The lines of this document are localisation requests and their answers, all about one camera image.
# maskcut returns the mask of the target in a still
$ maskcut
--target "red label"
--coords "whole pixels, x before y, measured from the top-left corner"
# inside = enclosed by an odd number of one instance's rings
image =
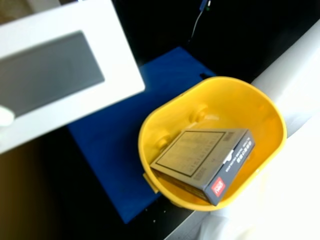
[[[217,197],[220,197],[225,187],[226,185],[224,181],[222,181],[221,177],[218,177],[215,183],[212,185],[211,189]]]

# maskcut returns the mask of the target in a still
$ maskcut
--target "box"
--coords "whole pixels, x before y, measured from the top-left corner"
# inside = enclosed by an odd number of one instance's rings
[[[254,146],[248,129],[185,129],[150,166],[160,178],[216,206]]]

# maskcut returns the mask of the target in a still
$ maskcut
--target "blue board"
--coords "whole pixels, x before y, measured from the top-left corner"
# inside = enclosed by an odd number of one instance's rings
[[[68,125],[68,128],[125,223],[157,197],[142,174],[138,135],[156,108],[215,76],[177,47],[141,66],[145,91]]]

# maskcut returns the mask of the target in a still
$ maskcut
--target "white frame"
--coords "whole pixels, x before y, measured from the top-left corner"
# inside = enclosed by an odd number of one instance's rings
[[[1,128],[0,154],[145,89],[111,0],[75,2],[0,26],[0,59],[78,31],[105,81]]]

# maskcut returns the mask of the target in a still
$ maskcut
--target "yellow container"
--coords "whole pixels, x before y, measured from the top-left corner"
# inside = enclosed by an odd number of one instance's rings
[[[158,178],[150,163],[185,128],[248,128],[255,147],[217,206]],[[174,204],[196,211],[226,207],[281,150],[287,138],[283,117],[254,86],[231,77],[211,77],[153,111],[144,121],[139,155],[152,189]]]

